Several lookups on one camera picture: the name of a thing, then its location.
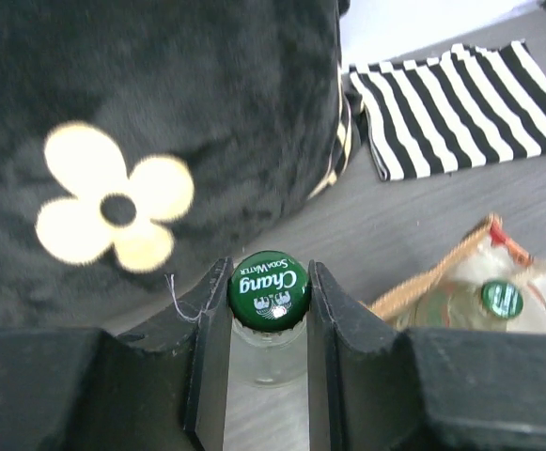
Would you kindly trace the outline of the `clear bottle front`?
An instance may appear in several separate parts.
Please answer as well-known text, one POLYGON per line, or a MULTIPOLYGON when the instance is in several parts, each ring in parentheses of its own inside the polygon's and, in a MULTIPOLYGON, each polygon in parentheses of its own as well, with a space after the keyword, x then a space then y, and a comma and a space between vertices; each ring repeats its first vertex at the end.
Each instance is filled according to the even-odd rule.
POLYGON ((311 284, 301 262, 280 251, 257 252, 234 269, 227 299, 231 379, 273 388, 302 377, 311 284))

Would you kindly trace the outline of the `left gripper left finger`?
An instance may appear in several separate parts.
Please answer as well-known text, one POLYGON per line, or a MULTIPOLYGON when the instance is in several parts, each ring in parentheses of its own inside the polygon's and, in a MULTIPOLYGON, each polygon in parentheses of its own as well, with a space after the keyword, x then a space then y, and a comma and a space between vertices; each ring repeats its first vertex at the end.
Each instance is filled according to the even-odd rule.
POLYGON ((0 450, 219 450, 230 258, 126 334, 0 329, 0 450))

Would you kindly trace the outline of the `clear bottle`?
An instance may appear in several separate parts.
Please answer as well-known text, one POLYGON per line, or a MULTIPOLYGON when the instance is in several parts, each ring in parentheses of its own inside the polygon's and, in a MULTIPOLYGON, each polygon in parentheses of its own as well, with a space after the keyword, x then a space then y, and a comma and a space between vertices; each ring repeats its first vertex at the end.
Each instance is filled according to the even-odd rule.
POLYGON ((546 334, 546 312, 506 280, 481 285, 449 280, 431 288, 391 321, 412 327, 546 334))
POLYGON ((280 251, 257 252, 234 269, 227 299, 231 379, 273 388, 302 377, 311 284, 301 262, 280 251))

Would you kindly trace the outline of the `cat print canvas bag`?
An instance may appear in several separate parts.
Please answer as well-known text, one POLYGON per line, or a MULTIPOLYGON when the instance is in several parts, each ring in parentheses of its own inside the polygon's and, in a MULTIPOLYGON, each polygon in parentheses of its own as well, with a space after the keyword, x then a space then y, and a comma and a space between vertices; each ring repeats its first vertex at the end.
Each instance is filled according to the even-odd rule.
POLYGON ((430 270, 390 289, 369 309, 398 330, 546 334, 546 258, 532 257, 491 214, 430 270))

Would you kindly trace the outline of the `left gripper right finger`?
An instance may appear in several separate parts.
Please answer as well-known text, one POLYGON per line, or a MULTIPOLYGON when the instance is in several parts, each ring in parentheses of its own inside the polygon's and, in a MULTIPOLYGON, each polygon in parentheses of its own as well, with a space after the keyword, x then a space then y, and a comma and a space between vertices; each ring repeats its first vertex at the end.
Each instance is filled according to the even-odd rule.
POLYGON ((397 332, 309 265, 314 450, 546 450, 546 334, 397 332))

